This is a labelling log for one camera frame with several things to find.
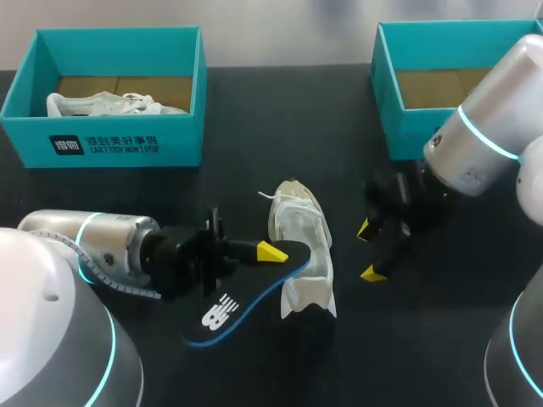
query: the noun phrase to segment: printed logo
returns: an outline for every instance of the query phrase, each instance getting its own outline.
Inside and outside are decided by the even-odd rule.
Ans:
[[[51,144],[58,155],[83,155],[83,147],[77,136],[49,136]]]
[[[224,294],[221,297],[221,303],[213,305],[207,314],[202,318],[202,325],[208,326],[211,331],[216,331],[230,316],[229,314],[238,309],[239,304],[233,299],[228,297],[228,294]]]

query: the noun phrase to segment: white shoelace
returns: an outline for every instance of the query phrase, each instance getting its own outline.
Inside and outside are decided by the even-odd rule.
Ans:
[[[150,113],[159,114],[160,110],[162,109],[162,105],[155,102],[150,95],[143,96],[138,93],[125,93],[122,95],[122,97],[131,99],[132,102],[126,102],[127,105],[120,110],[119,114],[124,114],[131,111],[134,113],[140,113],[141,109]]]
[[[278,193],[276,195],[266,195],[263,192],[258,192],[259,195],[261,195],[264,198],[268,198],[271,200],[274,200],[275,198],[289,198],[295,201],[293,202],[282,202],[277,207],[276,216],[279,217],[279,215],[285,210],[285,209],[296,209],[301,210],[302,212],[306,212],[308,214],[314,215],[315,217],[321,219],[323,217],[322,213],[319,212],[315,208],[315,204],[313,201],[309,198],[300,198],[300,197],[293,197],[292,195],[287,195],[286,193]]]

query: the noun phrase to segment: glowing blue ring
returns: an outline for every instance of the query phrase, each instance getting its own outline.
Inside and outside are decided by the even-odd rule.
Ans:
[[[507,150],[504,150],[500,146],[498,146],[495,142],[490,140],[488,137],[486,137],[483,133],[479,131],[477,127],[470,121],[470,119],[467,118],[466,114],[464,113],[464,110],[462,109],[462,106],[458,106],[458,115],[466,125],[466,127],[475,135],[477,138],[492,148],[494,151],[496,151],[498,154],[503,155],[504,157],[507,157],[509,159],[514,159],[515,161],[518,161],[518,156],[513,153],[509,153]]]
[[[535,384],[534,380],[530,377],[528,372],[526,371],[526,368],[523,365],[523,362],[520,360],[520,357],[518,356],[517,347],[515,346],[515,340],[512,337],[512,317],[515,314],[515,309],[517,308],[518,300],[522,294],[520,294],[517,298],[517,301],[515,301],[515,304],[513,305],[511,309],[511,316],[509,317],[509,341],[511,342],[511,349],[512,354],[515,357],[515,360],[517,361],[518,367],[520,368],[520,371],[523,373],[524,377],[528,381],[529,385],[535,390],[536,393],[539,394],[539,396],[543,399],[543,392],[541,389]]]
[[[105,312],[108,313],[109,317],[109,323],[111,325],[111,353],[109,354],[109,361],[108,366],[105,369],[104,376],[102,377],[102,380],[96,387],[96,390],[94,390],[94,393],[92,394],[91,398],[85,403],[84,407],[91,407],[100,393],[102,392],[102,389],[105,386],[105,383],[108,381],[109,373],[111,373],[111,368],[113,367],[113,360],[115,359],[115,348],[117,346],[117,340],[115,336],[115,324],[113,323],[113,318],[111,317],[111,314],[109,313],[109,310],[105,308]]]
[[[89,222],[94,219],[96,216],[98,215],[101,215],[102,212],[95,212],[94,214],[91,214],[89,215],[85,221],[81,224],[81,227],[79,228],[79,231],[77,231],[77,236],[76,236],[76,245],[79,246],[80,245],[80,241],[81,241],[81,236],[83,235],[83,231],[85,230],[85,227],[89,224]],[[88,278],[85,277],[85,275],[83,274],[83,271],[81,270],[81,264],[79,262],[79,254],[77,255],[77,265],[79,266],[79,275],[81,276],[81,278],[89,283],[89,284],[94,284],[93,282],[91,282]]]

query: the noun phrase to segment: white cable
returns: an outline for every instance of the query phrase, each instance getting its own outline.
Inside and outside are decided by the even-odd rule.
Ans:
[[[38,237],[48,237],[57,242],[61,242],[76,252],[78,261],[83,262],[84,265],[92,272],[97,281],[113,288],[115,291],[121,293],[137,295],[140,297],[157,298],[160,299],[160,294],[153,290],[147,290],[143,288],[130,287],[125,284],[120,284],[111,280],[107,274],[105,274],[100,267],[92,260],[91,256],[76,242],[69,237],[61,235],[60,233],[50,231],[29,231],[29,233]]]

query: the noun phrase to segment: shoe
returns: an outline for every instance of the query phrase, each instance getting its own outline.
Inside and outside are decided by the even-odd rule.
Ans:
[[[281,318],[292,311],[300,312],[309,304],[318,304],[336,317],[330,256],[332,237],[321,205],[298,181],[283,182],[273,196],[259,194],[273,200],[268,220],[270,239],[273,242],[294,240],[311,249],[310,263],[283,284]]]
[[[117,96],[100,92],[89,98],[65,98],[51,93],[47,98],[48,117],[111,116],[123,114],[186,114],[184,110],[162,106],[149,95],[126,93]]]

